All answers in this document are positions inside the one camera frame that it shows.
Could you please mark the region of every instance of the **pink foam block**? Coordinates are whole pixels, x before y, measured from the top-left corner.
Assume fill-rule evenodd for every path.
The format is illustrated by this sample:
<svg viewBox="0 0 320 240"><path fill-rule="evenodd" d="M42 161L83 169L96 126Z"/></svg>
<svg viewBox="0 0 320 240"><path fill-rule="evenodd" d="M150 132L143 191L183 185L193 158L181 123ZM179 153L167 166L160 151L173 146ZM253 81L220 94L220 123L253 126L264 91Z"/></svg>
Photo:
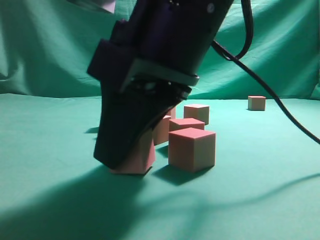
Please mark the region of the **pink foam block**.
<svg viewBox="0 0 320 240"><path fill-rule="evenodd" d="M216 133L197 128L169 132L168 163L188 172L216 165Z"/></svg>
<svg viewBox="0 0 320 240"><path fill-rule="evenodd" d="M166 115L153 129L152 137L154 145L165 143L169 140L169 120L171 116Z"/></svg>
<svg viewBox="0 0 320 240"><path fill-rule="evenodd" d="M266 110L265 96L248 96L248 109L251 111Z"/></svg>
<svg viewBox="0 0 320 240"><path fill-rule="evenodd" d="M156 148L150 129L142 135L127 160L115 170L114 174L145 174L156 160Z"/></svg>
<svg viewBox="0 0 320 240"><path fill-rule="evenodd" d="M171 116L171 119L175 119L177 116L176 107L172 108L170 111L167 112L167 115Z"/></svg>
<svg viewBox="0 0 320 240"><path fill-rule="evenodd" d="M169 120L169 132L180 129L205 129L205 123L203 121L194 118L182 118L182 119L170 119Z"/></svg>
<svg viewBox="0 0 320 240"><path fill-rule="evenodd" d="M205 125L209 124L210 106L202 104L189 104L184 106L183 117L194 118L204 122Z"/></svg>

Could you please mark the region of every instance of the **green table surface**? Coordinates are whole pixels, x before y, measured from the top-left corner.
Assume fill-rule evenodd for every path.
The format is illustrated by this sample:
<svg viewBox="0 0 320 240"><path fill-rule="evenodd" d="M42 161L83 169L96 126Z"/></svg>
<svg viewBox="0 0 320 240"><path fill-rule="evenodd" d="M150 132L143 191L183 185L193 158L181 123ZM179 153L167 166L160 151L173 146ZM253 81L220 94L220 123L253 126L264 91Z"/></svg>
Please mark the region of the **green table surface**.
<svg viewBox="0 0 320 240"><path fill-rule="evenodd" d="M284 99L320 136L320 101ZM100 97L0 95L0 240L319 240L320 146L273 100L210 105L216 166L168 166L168 143L143 177L93 158ZM122 124L130 124L119 119Z"/></svg>

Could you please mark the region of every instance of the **cube top face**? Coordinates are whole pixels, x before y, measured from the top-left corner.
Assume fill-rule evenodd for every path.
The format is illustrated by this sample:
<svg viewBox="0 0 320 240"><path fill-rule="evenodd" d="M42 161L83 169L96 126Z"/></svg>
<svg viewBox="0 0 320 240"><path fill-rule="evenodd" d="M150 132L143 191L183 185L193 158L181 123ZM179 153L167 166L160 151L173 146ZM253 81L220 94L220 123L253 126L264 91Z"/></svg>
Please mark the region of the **cube top face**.
<svg viewBox="0 0 320 240"><path fill-rule="evenodd" d="M191 125L191 124L203 124L203 121L197 120L195 118L181 118L181 119L171 119L171 122L183 126L183 125Z"/></svg>
<svg viewBox="0 0 320 240"><path fill-rule="evenodd" d="M248 96L248 99L266 99L265 96Z"/></svg>
<svg viewBox="0 0 320 240"><path fill-rule="evenodd" d="M200 108L208 108L210 106L209 105L203 105L203 104L189 104L189 105L185 105L185 107L200 109Z"/></svg>
<svg viewBox="0 0 320 240"><path fill-rule="evenodd" d="M170 115L165 115L164 117L163 117L163 119L171 119L171 116Z"/></svg>
<svg viewBox="0 0 320 240"><path fill-rule="evenodd" d="M171 131L169 135L182 136L188 139L200 139L206 136L215 135L216 133L213 131L202 130L198 128L184 128L181 130Z"/></svg>

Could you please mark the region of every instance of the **small pink cube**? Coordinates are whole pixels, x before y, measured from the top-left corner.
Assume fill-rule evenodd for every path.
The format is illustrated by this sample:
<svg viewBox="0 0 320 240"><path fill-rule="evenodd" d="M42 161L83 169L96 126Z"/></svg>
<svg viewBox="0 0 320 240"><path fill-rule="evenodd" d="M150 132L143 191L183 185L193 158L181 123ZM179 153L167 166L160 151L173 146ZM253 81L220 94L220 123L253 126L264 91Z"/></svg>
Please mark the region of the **small pink cube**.
<svg viewBox="0 0 320 240"><path fill-rule="evenodd" d="M265 96L248 96L248 109L251 111L266 110Z"/></svg>
<svg viewBox="0 0 320 240"><path fill-rule="evenodd" d="M114 174L143 175L151 168L156 160L156 148L151 129L142 135L134 146L127 160L117 169L110 171Z"/></svg>
<svg viewBox="0 0 320 240"><path fill-rule="evenodd" d="M205 123L194 118L181 118L169 120L169 132L187 128L204 130Z"/></svg>
<svg viewBox="0 0 320 240"><path fill-rule="evenodd" d="M175 119L177 116L176 107L172 108L170 111L167 112L167 115L171 116L171 119Z"/></svg>
<svg viewBox="0 0 320 240"><path fill-rule="evenodd" d="M216 133L185 128L169 132L168 163L187 172L216 164Z"/></svg>
<svg viewBox="0 0 320 240"><path fill-rule="evenodd" d="M209 124L210 106L202 104L189 104L184 106L183 117L194 118L204 122L205 125Z"/></svg>
<svg viewBox="0 0 320 240"><path fill-rule="evenodd" d="M159 145L169 140L169 120L171 116L166 115L153 129L152 137L154 145Z"/></svg>

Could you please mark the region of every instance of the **cube side face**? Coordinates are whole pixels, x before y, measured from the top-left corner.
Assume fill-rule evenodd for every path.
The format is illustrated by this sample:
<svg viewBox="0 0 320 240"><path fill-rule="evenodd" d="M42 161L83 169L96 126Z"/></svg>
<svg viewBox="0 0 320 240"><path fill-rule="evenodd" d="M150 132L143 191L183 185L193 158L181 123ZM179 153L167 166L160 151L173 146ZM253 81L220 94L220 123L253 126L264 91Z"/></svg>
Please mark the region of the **cube side face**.
<svg viewBox="0 0 320 240"><path fill-rule="evenodd" d="M171 117L166 115L154 128L152 138L155 145L163 144L169 140L169 121Z"/></svg>
<svg viewBox="0 0 320 240"><path fill-rule="evenodd" d="M251 111L265 111L266 97L264 96L249 96L248 109Z"/></svg>
<svg viewBox="0 0 320 240"><path fill-rule="evenodd" d="M184 106L183 118L184 119L197 119L198 109L192 106Z"/></svg>
<svg viewBox="0 0 320 240"><path fill-rule="evenodd" d="M194 140L189 137L169 133L168 164L193 172Z"/></svg>
<svg viewBox="0 0 320 240"><path fill-rule="evenodd" d="M188 129L188 128L194 128L194 129L205 129L205 123L199 122L199 123L191 123L191 124L183 124L180 129Z"/></svg>
<svg viewBox="0 0 320 240"><path fill-rule="evenodd" d="M198 120L204 122L205 125L209 124L210 119L210 108L208 106L204 106L198 109Z"/></svg>
<svg viewBox="0 0 320 240"><path fill-rule="evenodd" d="M171 116L171 119L176 119L177 118L177 109L176 109L176 107L174 107L170 111L168 111L167 115Z"/></svg>
<svg viewBox="0 0 320 240"><path fill-rule="evenodd" d="M216 165L216 133L200 137L194 143L194 172Z"/></svg>
<svg viewBox="0 0 320 240"><path fill-rule="evenodd" d="M191 105L184 106L183 117L197 119L201 122L204 122L205 125L209 124L210 118L210 107L202 106L202 107L193 107Z"/></svg>
<svg viewBox="0 0 320 240"><path fill-rule="evenodd" d="M113 174L145 174L156 160L156 149L152 139L152 131L142 135L131 150L126 161L117 169L110 169Z"/></svg>
<svg viewBox="0 0 320 240"><path fill-rule="evenodd" d="M176 131L180 129L180 125L174 121L169 120L169 132Z"/></svg>

